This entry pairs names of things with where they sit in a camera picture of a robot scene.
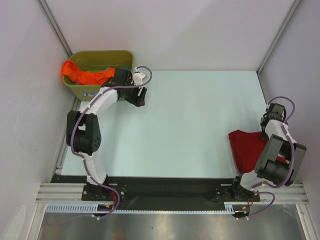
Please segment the dark red t shirt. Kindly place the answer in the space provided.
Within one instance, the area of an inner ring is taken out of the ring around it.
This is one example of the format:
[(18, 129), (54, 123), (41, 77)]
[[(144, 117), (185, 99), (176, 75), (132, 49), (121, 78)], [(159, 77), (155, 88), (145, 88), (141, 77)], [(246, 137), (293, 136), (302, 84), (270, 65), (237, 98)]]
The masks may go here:
[(262, 138), (262, 132), (235, 130), (228, 134), (228, 139), (238, 173), (243, 175), (254, 171), (268, 143)]

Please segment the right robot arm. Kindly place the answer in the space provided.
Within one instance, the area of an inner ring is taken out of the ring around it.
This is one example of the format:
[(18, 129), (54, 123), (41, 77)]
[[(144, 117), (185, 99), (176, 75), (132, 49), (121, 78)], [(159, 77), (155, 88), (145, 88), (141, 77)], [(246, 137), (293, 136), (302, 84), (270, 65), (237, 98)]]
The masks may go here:
[(306, 155), (306, 146), (293, 139), (286, 122), (286, 109), (278, 103), (271, 103), (262, 116), (260, 126), (262, 139), (267, 140), (255, 169), (244, 173), (239, 183), (230, 188), (231, 196), (242, 201), (249, 191), (267, 185), (271, 188), (290, 186)]

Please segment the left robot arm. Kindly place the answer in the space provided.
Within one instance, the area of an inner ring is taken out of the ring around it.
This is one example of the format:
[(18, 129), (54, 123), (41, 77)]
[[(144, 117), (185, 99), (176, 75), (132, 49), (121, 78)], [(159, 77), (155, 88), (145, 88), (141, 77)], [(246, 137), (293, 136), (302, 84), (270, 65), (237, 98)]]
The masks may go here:
[(144, 106), (147, 93), (145, 85), (152, 77), (152, 71), (145, 66), (138, 66), (133, 72), (117, 68), (114, 76), (101, 85), (86, 106), (67, 114), (66, 144), (75, 156), (80, 157), (86, 181), (95, 185), (93, 194), (100, 200), (110, 196), (111, 188), (104, 184), (107, 173), (102, 167), (102, 161), (95, 157), (103, 140), (99, 116), (119, 100), (125, 100), (136, 107)]

